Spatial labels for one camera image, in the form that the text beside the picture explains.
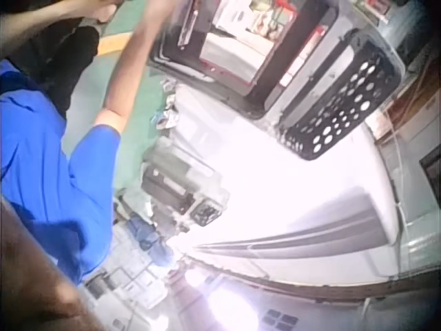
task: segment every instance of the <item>white surface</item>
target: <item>white surface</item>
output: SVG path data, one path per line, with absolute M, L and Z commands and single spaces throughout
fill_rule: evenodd
M 176 129 L 204 162 L 221 173 L 223 186 L 231 194 L 224 215 L 184 236 L 187 245 L 284 233 L 304 213 L 354 187 L 364 188 L 370 194 L 389 242 L 395 243 L 398 220 L 389 178 L 364 127 L 355 129 L 318 160 L 308 162 L 204 94 L 179 86 L 176 96 L 176 107 L 181 114 Z M 272 278 L 289 282 L 329 284 L 331 279 L 332 283 L 344 285 L 384 281 L 384 277 L 376 276 L 361 253 L 350 255 L 308 261 L 259 261 L 259 265 Z M 380 260 L 381 268 L 390 263 L 384 270 L 387 274 L 398 272 L 394 251 L 376 255 L 375 259 Z M 222 260 L 219 264 L 234 269 L 229 262 L 233 264 L 238 259 L 206 255 L 205 260 L 209 263 Z M 334 267 L 333 261 L 338 261 L 335 263 L 339 268 Z M 247 274 L 262 274 L 255 266 L 242 269 L 249 270 Z

